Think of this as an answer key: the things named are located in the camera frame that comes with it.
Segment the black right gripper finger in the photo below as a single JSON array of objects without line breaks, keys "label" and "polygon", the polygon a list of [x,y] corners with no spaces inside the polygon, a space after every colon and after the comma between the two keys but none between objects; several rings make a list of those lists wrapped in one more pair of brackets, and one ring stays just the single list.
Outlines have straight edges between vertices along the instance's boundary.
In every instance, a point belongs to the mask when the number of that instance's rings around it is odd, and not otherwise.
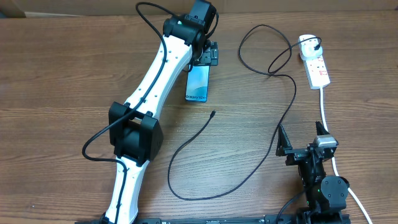
[{"label": "black right gripper finger", "polygon": [[286,156],[293,149],[283,125],[278,125],[276,156]]},{"label": "black right gripper finger", "polygon": [[315,126],[316,126],[316,130],[317,130],[317,136],[323,136],[323,135],[330,134],[320,121],[316,121]]}]

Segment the Samsung Galaxy smartphone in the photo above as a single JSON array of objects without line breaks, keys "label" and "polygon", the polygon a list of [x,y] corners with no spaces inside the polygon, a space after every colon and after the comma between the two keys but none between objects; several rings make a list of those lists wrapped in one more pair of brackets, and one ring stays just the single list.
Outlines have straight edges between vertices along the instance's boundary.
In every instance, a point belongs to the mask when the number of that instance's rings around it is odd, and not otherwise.
[{"label": "Samsung Galaxy smartphone", "polygon": [[208,98],[209,66],[194,66],[187,76],[185,99],[205,103]]}]

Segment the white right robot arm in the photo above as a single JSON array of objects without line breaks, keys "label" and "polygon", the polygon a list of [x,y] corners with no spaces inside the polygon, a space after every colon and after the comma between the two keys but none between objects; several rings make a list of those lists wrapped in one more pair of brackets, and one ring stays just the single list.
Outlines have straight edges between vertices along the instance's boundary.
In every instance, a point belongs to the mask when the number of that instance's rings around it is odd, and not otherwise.
[{"label": "white right robot arm", "polygon": [[[286,157],[287,166],[297,166],[302,179],[303,190],[291,198],[276,216],[276,223],[350,223],[346,208],[349,182],[337,175],[327,175],[323,162],[334,157],[338,141],[316,123],[317,135],[305,148],[294,149],[284,127],[278,126],[276,155]],[[297,209],[295,214],[283,218],[283,211],[301,196],[307,199],[307,206]]]}]

